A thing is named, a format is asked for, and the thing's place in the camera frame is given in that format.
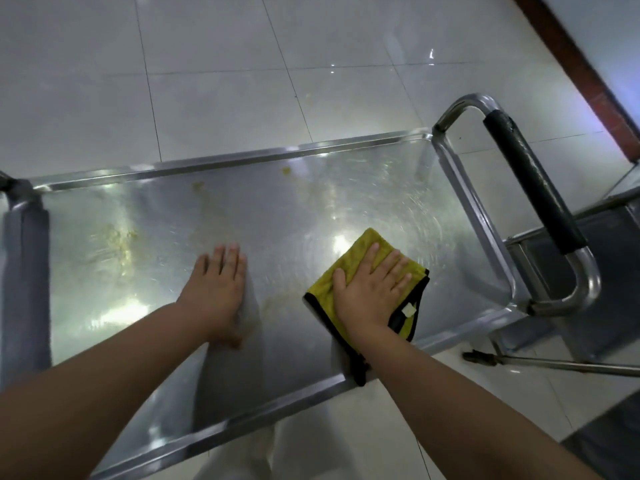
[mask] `left hand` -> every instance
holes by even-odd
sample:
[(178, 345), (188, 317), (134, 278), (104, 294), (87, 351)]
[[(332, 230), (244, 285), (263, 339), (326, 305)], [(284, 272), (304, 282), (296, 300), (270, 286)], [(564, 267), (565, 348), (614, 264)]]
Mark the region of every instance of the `left hand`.
[(210, 342), (226, 342), (239, 347), (242, 338), (235, 332), (236, 314), (244, 295), (246, 256), (237, 244), (219, 244), (213, 255), (198, 257), (193, 272), (176, 305), (202, 330)]

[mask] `tile floor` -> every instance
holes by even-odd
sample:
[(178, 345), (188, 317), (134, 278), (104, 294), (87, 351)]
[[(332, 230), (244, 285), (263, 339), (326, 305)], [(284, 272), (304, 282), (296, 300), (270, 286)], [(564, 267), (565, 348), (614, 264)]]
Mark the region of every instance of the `tile floor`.
[[(511, 0), (0, 0), (0, 61), (0, 169), (16, 177), (430, 126), (476, 91), (572, 209), (631, 167)], [(451, 138), (502, 236), (537, 225), (479, 115)], [(556, 439), (639, 386), (438, 358)], [(379, 383), (330, 405), (367, 478), (442, 478)]]

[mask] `metal cart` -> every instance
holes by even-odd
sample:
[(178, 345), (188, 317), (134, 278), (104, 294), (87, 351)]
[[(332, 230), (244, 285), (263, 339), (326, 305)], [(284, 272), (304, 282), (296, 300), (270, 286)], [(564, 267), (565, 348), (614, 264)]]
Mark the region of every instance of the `metal cart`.
[[(469, 183), (446, 137), (468, 108), (484, 113), (573, 270), (566, 297), (534, 298)], [(194, 257), (214, 243), (239, 241), (249, 256), (243, 350), (190, 356), (142, 405), (96, 479), (146, 476), (354, 387), (302, 296), (370, 226), (431, 271), (413, 340), (428, 353), (530, 315), (572, 314), (600, 292), (571, 214), (486, 95), (460, 98), (432, 130), (0, 180), (0, 387), (175, 300)]]

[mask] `hand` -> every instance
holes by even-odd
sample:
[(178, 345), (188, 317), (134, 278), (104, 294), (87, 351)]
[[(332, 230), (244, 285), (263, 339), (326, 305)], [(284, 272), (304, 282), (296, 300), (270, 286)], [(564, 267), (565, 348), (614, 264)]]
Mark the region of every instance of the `hand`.
[(236, 314), (244, 294), (246, 256), (237, 244), (216, 246), (213, 256), (198, 257), (189, 281), (176, 304), (201, 327), (210, 342), (239, 347), (242, 339), (234, 331)]
[(398, 250), (372, 269), (379, 248), (377, 242), (369, 248), (348, 286), (344, 270), (338, 268), (333, 273), (335, 313), (356, 342), (361, 331), (388, 327), (391, 313), (411, 282), (411, 273), (401, 276), (409, 259)]

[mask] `yellow microfiber cloth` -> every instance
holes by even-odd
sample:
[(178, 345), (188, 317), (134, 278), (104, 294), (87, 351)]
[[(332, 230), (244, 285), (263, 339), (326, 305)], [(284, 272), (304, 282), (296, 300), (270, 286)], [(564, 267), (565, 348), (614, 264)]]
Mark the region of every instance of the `yellow microfiber cloth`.
[[(313, 308), (318, 317), (324, 322), (324, 325), (333, 336), (338, 339), (345, 350), (347, 350), (347, 353), (351, 357), (352, 372), (359, 385), (364, 385), (366, 365), (364, 358), (349, 340), (346, 330), (335, 314), (335, 308), (333, 306), (333, 272), (339, 267), (342, 268), (345, 272), (348, 285), (356, 274), (360, 261), (362, 261), (367, 250), (375, 242), (380, 244), (380, 249), (373, 263), (373, 268), (375, 269), (395, 248), (385, 241), (375, 230), (369, 228), (364, 231), (352, 247), (350, 247), (338, 261), (333, 263), (333, 265), (324, 272), (320, 279), (318, 279), (305, 294), (305, 300), (309, 306)], [(405, 340), (411, 341), (417, 323), (420, 298), (422, 297), (425, 286), (427, 286), (429, 282), (429, 271), (415, 261), (409, 260), (401, 276), (406, 273), (412, 274), (412, 280), (398, 301), (396, 310), (391, 315), (389, 327)]]

